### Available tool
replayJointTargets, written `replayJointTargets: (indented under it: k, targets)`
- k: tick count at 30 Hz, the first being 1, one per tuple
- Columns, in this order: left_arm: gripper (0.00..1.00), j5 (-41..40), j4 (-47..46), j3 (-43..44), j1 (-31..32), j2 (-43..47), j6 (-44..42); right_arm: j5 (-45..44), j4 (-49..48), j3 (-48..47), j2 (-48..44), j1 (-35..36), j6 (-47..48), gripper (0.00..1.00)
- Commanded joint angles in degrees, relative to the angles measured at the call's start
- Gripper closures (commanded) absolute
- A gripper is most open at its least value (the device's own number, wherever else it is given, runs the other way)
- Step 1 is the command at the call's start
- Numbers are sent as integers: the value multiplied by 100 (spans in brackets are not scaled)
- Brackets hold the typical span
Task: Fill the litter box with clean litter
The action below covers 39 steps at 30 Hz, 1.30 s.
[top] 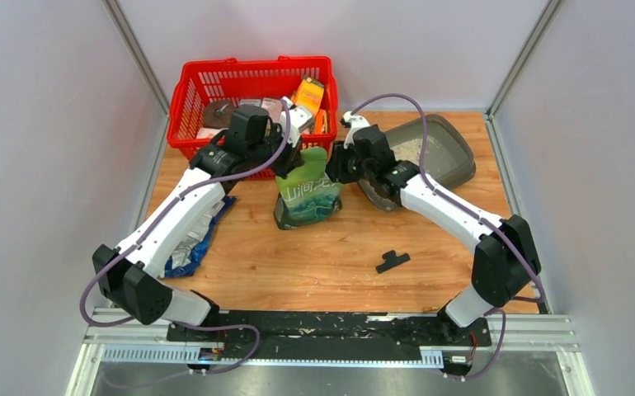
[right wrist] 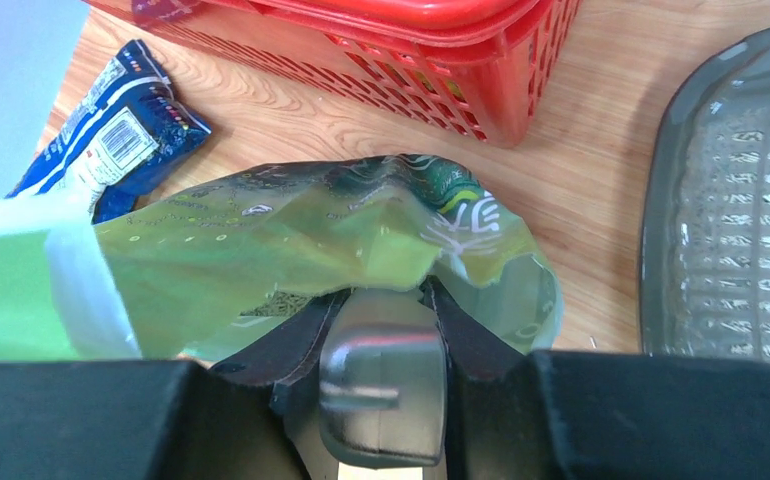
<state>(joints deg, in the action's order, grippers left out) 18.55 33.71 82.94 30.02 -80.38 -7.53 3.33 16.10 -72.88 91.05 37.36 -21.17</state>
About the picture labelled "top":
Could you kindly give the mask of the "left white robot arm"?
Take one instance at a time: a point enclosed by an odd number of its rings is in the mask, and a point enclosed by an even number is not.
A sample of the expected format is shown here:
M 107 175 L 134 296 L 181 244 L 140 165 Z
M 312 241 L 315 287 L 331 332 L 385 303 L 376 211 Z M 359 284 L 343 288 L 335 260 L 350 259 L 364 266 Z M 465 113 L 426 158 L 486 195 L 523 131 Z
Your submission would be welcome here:
M 183 323 L 198 341 L 215 339 L 220 321 L 211 313 L 214 303 L 159 278 L 177 245 L 239 181 L 267 168 L 286 177 L 301 164 L 301 126 L 307 119 L 288 105 L 278 121 L 260 106 L 238 107 L 228 128 L 197 151 L 153 214 L 115 247 L 96 249 L 92 255 L 96 274 L 82 297 L 97 288 L 129 319 L 142 324 L 159 319 Z

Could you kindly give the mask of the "black bag clip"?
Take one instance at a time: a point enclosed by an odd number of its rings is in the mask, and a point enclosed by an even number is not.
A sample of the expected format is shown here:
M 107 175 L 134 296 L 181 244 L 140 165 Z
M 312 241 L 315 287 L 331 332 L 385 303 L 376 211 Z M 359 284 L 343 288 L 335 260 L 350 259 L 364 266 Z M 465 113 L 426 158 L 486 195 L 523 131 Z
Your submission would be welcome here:
M 375 267 L 375 270 L 378 274 L 383 274 L 386 271 L 390 271 L 393 268 L 402 265 L 405 262 L 411 260 L 410 255 L 407 252 L 402 254 L 396 253 L 394 250 L 385 252 L 382 255 L 383 262 L 378 264 Z

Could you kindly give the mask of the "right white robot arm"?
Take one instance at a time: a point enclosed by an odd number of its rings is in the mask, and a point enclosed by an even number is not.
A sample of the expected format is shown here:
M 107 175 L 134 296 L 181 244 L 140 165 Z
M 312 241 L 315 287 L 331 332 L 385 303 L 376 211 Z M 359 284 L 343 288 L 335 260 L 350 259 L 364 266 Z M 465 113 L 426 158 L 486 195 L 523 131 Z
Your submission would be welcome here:
M 457 346 L 471 324 L 504 307 L 529 283 L 539 281 L 540 261 L 528 222 L 482 210 L 439 184 L 407 160 L 397 160 L 376 125 L 332 145 L 326 173 L 342 184 L 366 180 L 376 194 L 431 220 L 473 254 L 470 283 L 437 313 L 443 342 Z

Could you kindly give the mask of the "green cat litter bag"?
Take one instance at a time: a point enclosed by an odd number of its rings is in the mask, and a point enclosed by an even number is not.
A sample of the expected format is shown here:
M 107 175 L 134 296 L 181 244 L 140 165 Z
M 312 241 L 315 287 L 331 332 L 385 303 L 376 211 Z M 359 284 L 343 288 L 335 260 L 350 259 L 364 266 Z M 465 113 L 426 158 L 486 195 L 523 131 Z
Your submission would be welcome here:
M 279 190 L 274 218 L 278 229 L 290 230 L 322 222 L 342 209 L 343 185 L 326 174 L 327 151 L 311 147 L 301 151 L 303 165 L 287 177 L 275 179 Z

